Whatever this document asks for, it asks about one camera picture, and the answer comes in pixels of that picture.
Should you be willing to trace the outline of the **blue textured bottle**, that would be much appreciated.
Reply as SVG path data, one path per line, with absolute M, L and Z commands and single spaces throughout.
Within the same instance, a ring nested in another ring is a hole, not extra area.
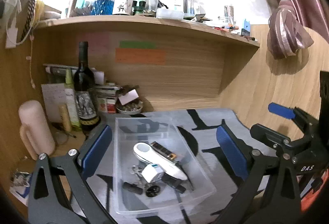
M 92 15 L 112 15 L 114 1 L 111 0 L 96 0 L 93 5 Z

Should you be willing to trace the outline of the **green spray bottle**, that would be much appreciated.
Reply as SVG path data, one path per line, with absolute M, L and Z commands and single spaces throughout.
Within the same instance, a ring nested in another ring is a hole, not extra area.
M 65 75 L 65 94 L 66 94 L 66 106 L 69 113 L 71 125 L 75 129 L 80 129 L 80 120 L 78 116 L 78 110 L 76 106 L 76 97 L 73 86 L 73 78 L 71 69 L 66 69 Z

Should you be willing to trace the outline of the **grey mat with black letters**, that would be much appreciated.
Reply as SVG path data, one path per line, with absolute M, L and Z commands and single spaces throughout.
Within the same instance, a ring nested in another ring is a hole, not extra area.
M 150 112 L 140 117 L 109 115 L 113 140 L 87 183 L 118 223 L 211 223 L 242 183 L 216 140 L 222 122 L 247 145 L 260 148 L 229 109 Z M 132 173 L 132 166 L 140 165 L 133 154 L 137 142 L 157 142 L 177 154 L 190 178 L 185 193 L 162 185 L 159 195 L 148 198 L 122 188 L 124 182 L 137 182 Z

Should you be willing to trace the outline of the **black round cap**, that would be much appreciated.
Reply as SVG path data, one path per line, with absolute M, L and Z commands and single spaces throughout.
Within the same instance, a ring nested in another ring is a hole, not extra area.
M 145 189 L 145 194 L 148 198 L 156 197 L 160 194 L 161 188 L 158 185 L 147 186 Z

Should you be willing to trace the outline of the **pink cylindrical humidifier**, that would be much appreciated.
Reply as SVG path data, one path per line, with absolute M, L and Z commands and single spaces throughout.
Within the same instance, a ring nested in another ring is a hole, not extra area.
M 20 137 L 31 158 L 37 160 L 41 153 L 53 154 L 56 144 L 41 103 L 37 100 L 24 102 L 18 115 L 21 120 Z

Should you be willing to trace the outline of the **green sticky note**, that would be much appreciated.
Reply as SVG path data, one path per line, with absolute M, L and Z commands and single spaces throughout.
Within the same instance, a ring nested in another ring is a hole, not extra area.
M 120 48 L 126 49 L 156 49 L 157 46 L 153 42 L 149 41 L 137 41 L 137 40 L 122 40 L 119 42 Z

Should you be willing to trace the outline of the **white bowl of trinkets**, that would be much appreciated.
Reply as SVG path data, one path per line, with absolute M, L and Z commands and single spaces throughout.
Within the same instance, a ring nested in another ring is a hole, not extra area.
M 116 105 L 117 111 L 121 114 L 136 115 L 141 113 L 143 109 L 143 102 L 141 100 L 132 101 L 125 105 L 118 103 Z

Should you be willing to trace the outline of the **handwritten white paper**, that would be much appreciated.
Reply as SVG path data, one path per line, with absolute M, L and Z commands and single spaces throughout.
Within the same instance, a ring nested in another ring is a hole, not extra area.
M 48 120 L 52 123 L 61 123 L 59 105 L 66 103 L 65 84 L 42 84 L 41 89 Z

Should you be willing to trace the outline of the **pink sticky note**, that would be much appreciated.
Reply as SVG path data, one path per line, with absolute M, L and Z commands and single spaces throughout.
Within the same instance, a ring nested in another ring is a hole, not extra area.
M 110 36 L 108 32 L 80 32 L 76 42 L 88 42 L 88 54 L 103 55 L 109 50 Z

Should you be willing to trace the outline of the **yellow tube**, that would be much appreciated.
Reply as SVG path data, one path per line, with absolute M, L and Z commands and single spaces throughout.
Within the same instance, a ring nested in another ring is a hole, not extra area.
M 69 113 L 68 113 L 66 104 L 64 104 L 64 103 L 59 104 L 59 112 L 60 112 L 60 116 L 62 119 L 64 130 L 66 132 L 71 132 L 72 126 L 71 126 L 70 117 L 69 117 Z

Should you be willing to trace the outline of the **white handheld device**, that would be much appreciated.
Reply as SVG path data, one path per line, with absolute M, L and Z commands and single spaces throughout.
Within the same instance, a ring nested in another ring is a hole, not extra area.
M 177 167 L 173 162 L 157 153 L 149 144 L 138 142 L 133 146 L 134 155 L 142 162 L 147 164 L 159 165 L 166 174 L 186 181 L 188 179 L 185 172 Z

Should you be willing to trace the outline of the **round eyeglasses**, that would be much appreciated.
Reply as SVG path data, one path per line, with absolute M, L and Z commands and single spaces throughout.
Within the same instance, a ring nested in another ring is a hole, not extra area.
M 73 135 L 70 132 L 67 132 L 65 130 L 58 130 L 58 129 L 54 131 L 53 137 L 57 145 L 65 144 L 69 138 L 77 138 L 76 135 Z

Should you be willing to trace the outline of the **white USB wall charger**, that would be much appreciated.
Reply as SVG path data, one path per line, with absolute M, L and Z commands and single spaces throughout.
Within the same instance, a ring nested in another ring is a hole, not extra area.
M 141 172 L 142 177 L 147 183 L 153 183 L 161 180 L 164 170 L 157 164 L 148 164 Z

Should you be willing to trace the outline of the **dark wine bottle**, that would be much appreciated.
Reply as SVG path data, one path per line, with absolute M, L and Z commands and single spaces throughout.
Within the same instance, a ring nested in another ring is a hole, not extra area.
M 88 46 L 88 42 L 79 42 L 79 63 L 74 74 L 78 118 L 85 133 L 100 123 L 94 97 L 95 77 L 88 65 Z

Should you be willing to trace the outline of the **black binoculars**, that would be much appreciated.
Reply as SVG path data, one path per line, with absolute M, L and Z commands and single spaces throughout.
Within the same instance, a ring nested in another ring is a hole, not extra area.
M 145 1 L 133 1 L 132 15 L 142 15 L 146 12 L 146 2 Z

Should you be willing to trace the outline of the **clear plastic storage bin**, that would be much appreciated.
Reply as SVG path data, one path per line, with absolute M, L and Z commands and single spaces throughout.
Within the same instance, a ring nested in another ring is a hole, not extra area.
M 114 209 L 122 216 L 193 208 L 216 192 L 171 118 L 117 118 L 113 157 Z

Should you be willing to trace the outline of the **orange sticky note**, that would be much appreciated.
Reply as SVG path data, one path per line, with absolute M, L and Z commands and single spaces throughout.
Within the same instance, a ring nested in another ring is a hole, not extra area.
M 166 52 L 160 49 L 116 48 L 115 62 L 125 64 L 165 65 Z

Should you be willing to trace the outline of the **white card box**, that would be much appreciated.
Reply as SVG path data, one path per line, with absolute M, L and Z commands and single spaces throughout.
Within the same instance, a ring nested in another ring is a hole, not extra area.
M 119 96 L 121 105 L 126 105 L 139 98 L 139 95 L 135 89 L 128 91 L 125 95 Z

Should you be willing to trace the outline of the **wooden shelf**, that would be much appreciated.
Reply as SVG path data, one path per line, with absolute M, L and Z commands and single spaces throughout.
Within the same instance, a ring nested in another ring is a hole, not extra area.
M 40 21 L 37 28 L 51 31 L 142 32 L 212 40 L 224 44 L 260 47 L 260 44 L 255 41 L 236 34 L 213 29 L 202 23 L 185 20 L 157 19 L 145 16 L 97 15 L 77 16 L 57 20 L 48 19 Z

